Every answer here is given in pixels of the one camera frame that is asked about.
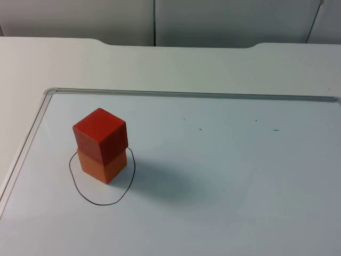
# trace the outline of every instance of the whiteboard frame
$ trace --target whiteboard frame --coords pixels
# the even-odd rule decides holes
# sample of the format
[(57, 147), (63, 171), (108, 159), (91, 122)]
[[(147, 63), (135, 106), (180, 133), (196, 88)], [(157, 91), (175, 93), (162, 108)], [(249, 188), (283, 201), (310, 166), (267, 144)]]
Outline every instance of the whiteboard frame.
[(192, 92), (152, 92), (152, 91), (118, 91), (118, 90), (88, 90), (88, 89), (63, 89), (51, 88), (44, 92), (43, 101), (29, 130), (27, 137), (15, 161), (13, 169), (9, 170), (2, 187), (0, 188), (0, 218), (11, 195), (15, 181), (20, 173), (30, 146), (34, 140), (39, 125), (47, 110), (48, 104), (54, 94), (99, 94), (99, 95), (129, 95), (129, 96), (157, 96), (181, 98), (215, 98), (215, 99), (247, 99), (247, 100), (284, 100), (284, 101), (316, 101), (338, 102), (338, 97), (296, 96), (296, 95), (264, 95), (264, 94), (220, 94), (220, 93), (192, 93)]

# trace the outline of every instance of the wall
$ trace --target wall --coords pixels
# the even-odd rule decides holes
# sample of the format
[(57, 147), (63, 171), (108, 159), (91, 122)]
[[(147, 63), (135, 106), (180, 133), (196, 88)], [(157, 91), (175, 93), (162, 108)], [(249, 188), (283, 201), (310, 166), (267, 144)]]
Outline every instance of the wall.
[(340, 0), (323, 1), (308, 42), (315, 44), (341, 44), (340, 11)]
[(305, 43), (319, 0), (156, 0), (158, 46)]
[(5, 36), (153, 45), (153, 0), (1, 0), (0, 25)]

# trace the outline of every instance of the black marker line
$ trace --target black marker line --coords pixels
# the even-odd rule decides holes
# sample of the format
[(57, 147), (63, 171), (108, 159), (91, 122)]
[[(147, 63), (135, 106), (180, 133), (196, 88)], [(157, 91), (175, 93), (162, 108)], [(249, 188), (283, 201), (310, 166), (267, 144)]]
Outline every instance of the black marker line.
[(124, 195), (128, 192), (128, 190), (130, 189), (130, 187), (131, 187), (131, 185), (132, 185), (132, 183), (133, 183), (134, 176), (135, 176), (135, 171), (136, 171), (136, 163), (135, 163), (134, 153), (133, 153), (133, 151), (130, 149), (130, 147), (128, 147), (128, 149), (129, 149), (130, 152), (132, 153), (133, 162), (134, 162), (134, 172), (133, 172), (132, 180), (130, 181), (129, 186), (128, 186), (128, 188), (126, 189), (126, 191), (123, 193), (123, 195), (122, 195), (117, 201), (115, 201), (115, 202), (113, 202), (113, 203), (109, 203), (109, 204), (98, 204), (98, 203), (92, 202), (90, 199), (86, 198), (86, 197), (82, 194), (82, 192), (79, 191), (79, 188), (77, 187), (77, 184), (76, 184), (76, 181), (75, 181), (74, 174), (72, 173), (72, 170), (71, 170), (71, 161), (72, 161), (72, 159), (74, 158), (74, 156), (77, 154), (77, 152), (75, 152), (75, 153), (73, 154), (73, 156), (71, 156), (71, 159), (70, 159), (70, 161), (69, 161), (70, 173), (71, 173), (72, 179), (73, 179), (73, 181), (74, 181), (75, 187), (76, 187), (78, 193), (82, 196), (82, 198), (84, 198), (85, 200), (87, 200), (88, 202), (90, 202), (90, 203), (92, 203), (92, 204), (94, 204), (94, 205), (98, 205), (98, 206), (108, 206), (108, 205), (117, 204), (117, 203), (124, 197)]

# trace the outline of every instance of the white table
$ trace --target white table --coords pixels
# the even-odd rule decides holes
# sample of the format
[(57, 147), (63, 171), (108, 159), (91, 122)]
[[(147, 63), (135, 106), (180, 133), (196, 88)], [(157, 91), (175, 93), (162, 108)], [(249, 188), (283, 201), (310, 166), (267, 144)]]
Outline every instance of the white table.
[(0, 78), (1, 184), (48, 88), (340, 96), (341, 46), (182, 49), (2, 37)]

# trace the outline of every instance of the stacked blocks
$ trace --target stacked blocks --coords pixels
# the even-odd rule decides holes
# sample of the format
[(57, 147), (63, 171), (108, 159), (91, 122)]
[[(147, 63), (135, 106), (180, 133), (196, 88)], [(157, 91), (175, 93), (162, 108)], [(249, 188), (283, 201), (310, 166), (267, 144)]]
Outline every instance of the stacked blocks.
[(108, 184), (126, 165), (126, 123), (98, 108), (73, 127), (82, 170)]

